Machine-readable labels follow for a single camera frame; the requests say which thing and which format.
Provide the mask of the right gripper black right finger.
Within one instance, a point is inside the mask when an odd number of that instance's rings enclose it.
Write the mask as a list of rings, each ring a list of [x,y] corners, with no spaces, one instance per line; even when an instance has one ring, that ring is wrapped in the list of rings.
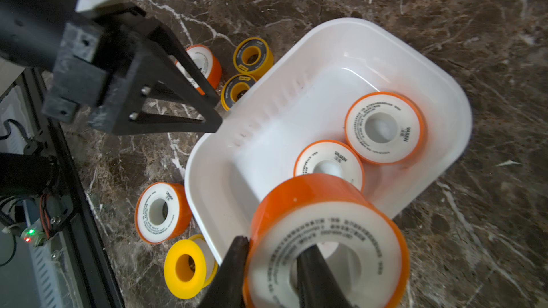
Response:
[[[299,254],[297,283],[300,307],[351,307],[317,245]]]

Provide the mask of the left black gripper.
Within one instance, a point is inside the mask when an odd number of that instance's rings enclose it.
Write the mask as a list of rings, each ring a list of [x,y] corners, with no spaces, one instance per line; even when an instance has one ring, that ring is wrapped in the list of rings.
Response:
[[[223,119],[219,95],[174,32],[135,4],[75,13],[66,23],[53,68],[45,115],[73,123],[88,106],[88,125],[113,135],[215,133]],[[145,100],[169,72],[170,56],[202,95],[191,103],[202,119],[143,111]]]

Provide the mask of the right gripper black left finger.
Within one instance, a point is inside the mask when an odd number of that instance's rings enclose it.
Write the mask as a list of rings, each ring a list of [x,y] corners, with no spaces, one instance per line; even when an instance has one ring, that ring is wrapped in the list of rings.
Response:
[[[243,282],[249,252],[249,239],[237,236],[225,255],[221,267],[198,307],[245,307]]]

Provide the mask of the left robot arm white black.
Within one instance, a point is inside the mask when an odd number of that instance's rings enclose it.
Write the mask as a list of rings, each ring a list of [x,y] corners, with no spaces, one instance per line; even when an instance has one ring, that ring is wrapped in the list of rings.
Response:
[[[220,98],[175,34],[129,2],[84,12],[77,0],[1,0],[1,56],[50,71],[45,115],[114,135],[215,133]]]

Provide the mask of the white plastic storage box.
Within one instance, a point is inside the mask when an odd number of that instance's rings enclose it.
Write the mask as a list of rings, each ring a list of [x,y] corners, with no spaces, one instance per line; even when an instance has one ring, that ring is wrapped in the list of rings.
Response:
[[[472,109],[451,75],[370,21],[320,24],[191,151],[186,195],[217,261],[235,237],[250,235],[258,205],[291,178],[301,151],[319,140],[343,141],[348,110],[376,91],[409,98],[427,128],[425,145],[411,160],[365,167],[365,196],[385,215],[397,216],[465,151]]]

